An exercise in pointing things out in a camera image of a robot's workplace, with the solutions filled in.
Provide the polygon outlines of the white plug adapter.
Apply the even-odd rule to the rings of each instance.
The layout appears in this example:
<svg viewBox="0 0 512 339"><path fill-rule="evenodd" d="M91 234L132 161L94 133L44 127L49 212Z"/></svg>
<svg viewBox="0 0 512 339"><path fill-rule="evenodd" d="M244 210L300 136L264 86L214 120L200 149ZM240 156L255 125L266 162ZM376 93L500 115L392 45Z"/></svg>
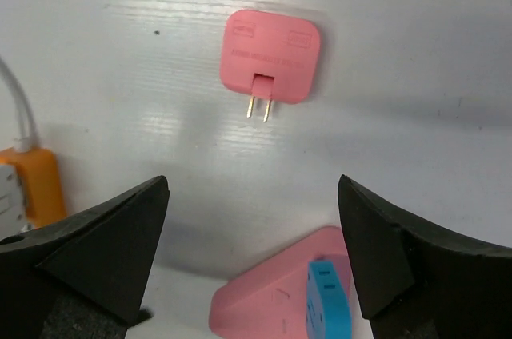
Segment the white plug adapter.
<svg viewBox="0 0 512 339"><path fill-rule="evenodd" d="M1 164L0 169L0 229L1 239L20 233L26 225L25 199L16 169Z"/></svg>

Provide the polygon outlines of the orange power strip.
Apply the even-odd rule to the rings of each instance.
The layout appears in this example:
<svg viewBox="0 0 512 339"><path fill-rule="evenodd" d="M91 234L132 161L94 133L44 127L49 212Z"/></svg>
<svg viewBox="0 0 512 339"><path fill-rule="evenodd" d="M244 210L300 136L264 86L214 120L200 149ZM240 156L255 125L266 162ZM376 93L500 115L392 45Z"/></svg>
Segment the orange power strip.
<svg viewBox="0 0 512 339"><path fill-rule="evenodd" d="M28 152L13 148L1 152L1 163L12 165L21 179L26 218L36 229L68 216L55 154L36 147Z"/></svg>

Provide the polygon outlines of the pink plug adapter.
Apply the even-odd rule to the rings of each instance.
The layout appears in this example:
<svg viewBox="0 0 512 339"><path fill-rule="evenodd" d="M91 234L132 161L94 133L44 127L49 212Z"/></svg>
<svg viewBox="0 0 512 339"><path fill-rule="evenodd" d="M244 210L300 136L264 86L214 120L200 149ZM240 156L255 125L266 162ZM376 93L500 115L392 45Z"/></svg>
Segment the pink plug adapter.
<svg viewBox="0 0 512 339"><path fill-rule="evenodd" d="M315 24L284 14L238 10L226 20L219 77L231 91L249 98L246 116L266 101L267 122L274 102L298 104L310 94L322 38Z"/></svg>

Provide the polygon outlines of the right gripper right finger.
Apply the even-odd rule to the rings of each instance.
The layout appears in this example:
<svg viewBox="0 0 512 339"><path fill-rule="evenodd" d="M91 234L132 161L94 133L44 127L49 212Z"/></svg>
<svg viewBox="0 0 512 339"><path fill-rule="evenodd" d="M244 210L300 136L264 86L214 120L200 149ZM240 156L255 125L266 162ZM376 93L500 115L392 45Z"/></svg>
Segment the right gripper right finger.
<svg viewBox="0 0 512 339"><path fill-rule="evenodd" d="M346 175L338 208L375 338L509 338L511 250L455 233Z"/></svg>

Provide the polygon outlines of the blue plug adapter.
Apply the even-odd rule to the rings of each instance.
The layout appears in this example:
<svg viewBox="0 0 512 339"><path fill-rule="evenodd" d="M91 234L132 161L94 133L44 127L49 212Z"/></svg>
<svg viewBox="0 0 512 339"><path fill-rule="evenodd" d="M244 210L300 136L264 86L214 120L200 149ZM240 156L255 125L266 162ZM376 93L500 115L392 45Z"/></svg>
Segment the blue plug adapter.
<svg viewBox="0 0 512 339"><path fill-rule="evenodd" d="M306 333L315 339L351 339L348 257L311 261L306 283Z"/></svg>

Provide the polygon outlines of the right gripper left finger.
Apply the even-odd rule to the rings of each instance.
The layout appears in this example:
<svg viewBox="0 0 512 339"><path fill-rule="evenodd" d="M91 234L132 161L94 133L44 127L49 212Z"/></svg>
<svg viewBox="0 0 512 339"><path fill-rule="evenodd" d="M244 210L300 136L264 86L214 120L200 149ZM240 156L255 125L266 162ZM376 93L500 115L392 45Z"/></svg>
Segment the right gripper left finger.
<svg viewBox="0 0 512 339"><path fill-rule="evenodd" d="M124 338L166 218L164 176L66 219L1 241L3 338Z"/></svg>

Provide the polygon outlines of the pink triangular power strip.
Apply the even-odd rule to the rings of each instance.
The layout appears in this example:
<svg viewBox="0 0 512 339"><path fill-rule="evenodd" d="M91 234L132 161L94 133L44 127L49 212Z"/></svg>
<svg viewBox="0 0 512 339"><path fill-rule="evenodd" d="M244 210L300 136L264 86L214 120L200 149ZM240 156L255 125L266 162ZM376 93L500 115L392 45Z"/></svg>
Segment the pink triangular power strip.
<svg viewBox="0 0 512 339"><path fill-rule="evenodd" d="M335 255L349 259L342 231L322 227L232 279L212 297L210 330L221 338L308 338L308 265Z"/></svg>

